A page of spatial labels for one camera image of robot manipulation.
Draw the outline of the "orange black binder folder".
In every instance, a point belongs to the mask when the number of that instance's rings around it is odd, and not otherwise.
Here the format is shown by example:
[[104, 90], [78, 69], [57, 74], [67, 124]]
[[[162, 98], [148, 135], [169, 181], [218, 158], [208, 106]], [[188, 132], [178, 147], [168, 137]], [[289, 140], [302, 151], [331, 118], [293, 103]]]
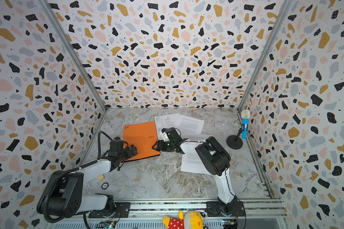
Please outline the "orange black binder folder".
[[127, 161], [141, 160], [149, 157], [159, 156], [160, 151], [152, 149], [158, 141], [155, 122], [147, 122], [123, 127], [123, 139], [129, 145], [137, 148], [137, 155]]

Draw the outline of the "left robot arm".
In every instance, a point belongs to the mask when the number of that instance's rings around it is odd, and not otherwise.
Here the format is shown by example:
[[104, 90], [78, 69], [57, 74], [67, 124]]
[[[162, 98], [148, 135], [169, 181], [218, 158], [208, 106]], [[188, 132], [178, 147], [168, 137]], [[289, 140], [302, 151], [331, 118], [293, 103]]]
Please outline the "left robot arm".
[[102, 217], [117, 214], [114, 197], [108, 194], [86, 195], [83, 187], [91, 180], [120, 170], [123, 164], [138, 154], [134, 145], [120, 137], [110, 138], [106, 152], [101, 151], [101, 141], [97, 142], [97, 159], [64, 171], [57, 170], [41, 195], [36, 210], [49, 223], [56, 223], [75, 215], [86, 215], [95, 212]]

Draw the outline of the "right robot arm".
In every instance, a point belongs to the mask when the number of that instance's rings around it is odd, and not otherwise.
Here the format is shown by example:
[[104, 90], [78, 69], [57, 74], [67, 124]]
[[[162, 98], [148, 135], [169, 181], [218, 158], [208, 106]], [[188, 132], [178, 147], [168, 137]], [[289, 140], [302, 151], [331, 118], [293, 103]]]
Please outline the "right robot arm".
[[245, 217], [244, 203], [234, 193], [230, 179], [230, 154], [213, 137], [183, 138], [178, 129], [172, 127], [162, 129], [162, 140], [152, 146], [155, 151], [176, 152], [184, 156], [197, 155], [204, 166], [204, 170], [214, 176], [218, 198], [216, 201], [206, 203], [206, 213], [210, 217]]

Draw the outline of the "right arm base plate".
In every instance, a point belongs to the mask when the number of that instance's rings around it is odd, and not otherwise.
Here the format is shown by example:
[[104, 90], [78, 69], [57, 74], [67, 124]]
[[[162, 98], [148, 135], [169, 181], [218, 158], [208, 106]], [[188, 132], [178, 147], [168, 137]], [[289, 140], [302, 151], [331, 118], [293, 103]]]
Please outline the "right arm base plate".
[[225, 204], [220, 201], [208, 201], [206, 203], [206, 213], [209, 217], [244, 217], [246, 211], [242, 201], [233, 200]]

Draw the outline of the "text paper sheet front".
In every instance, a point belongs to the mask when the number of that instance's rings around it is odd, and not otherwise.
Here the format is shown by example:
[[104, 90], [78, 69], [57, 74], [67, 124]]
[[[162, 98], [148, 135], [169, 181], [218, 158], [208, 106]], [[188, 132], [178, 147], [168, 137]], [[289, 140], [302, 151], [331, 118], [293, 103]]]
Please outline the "text paper sheet front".
[[181, 149], [184, 152], [181, 163], [182, 172], [211, 175], [195, 149], [208, 137], [210, 135], [182, 135], [182, 139], [187, 138], [187, 143], [182, 143], [181, 145]]

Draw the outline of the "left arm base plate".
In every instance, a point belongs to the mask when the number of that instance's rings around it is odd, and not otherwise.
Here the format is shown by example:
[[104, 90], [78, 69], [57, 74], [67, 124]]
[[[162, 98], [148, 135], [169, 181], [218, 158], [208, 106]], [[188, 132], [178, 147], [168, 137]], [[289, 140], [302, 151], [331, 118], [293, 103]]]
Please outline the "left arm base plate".
[[115, 202], [109, 210], [95, 210], [89, 213], [91, 219], [119, 219], [127, 218], [131, 209], [130, 202]]

